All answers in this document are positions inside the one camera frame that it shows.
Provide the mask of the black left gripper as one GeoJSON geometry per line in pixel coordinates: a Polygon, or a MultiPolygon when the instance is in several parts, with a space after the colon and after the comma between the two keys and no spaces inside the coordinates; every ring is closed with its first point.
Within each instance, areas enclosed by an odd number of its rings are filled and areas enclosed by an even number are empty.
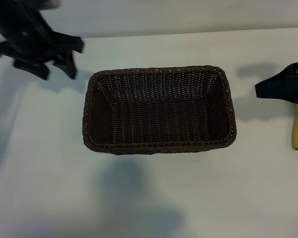
{"type": "Polygon", "coordinates": [[[84,42],[80,37],[69,36],[58,32],[52,33],[54,46],[34,47],[28,43],[23,43],[16,49],[8,41],[0,43],[0,57],[8,56],[15,59],[13,67],[27,71],[35,76],[48,80],[49,69],[42,63],[50,60],[53,66],[61,69],[70,79],[75,79],[77,69],[74,63],[72,51],[82,53],[84,42]]]}

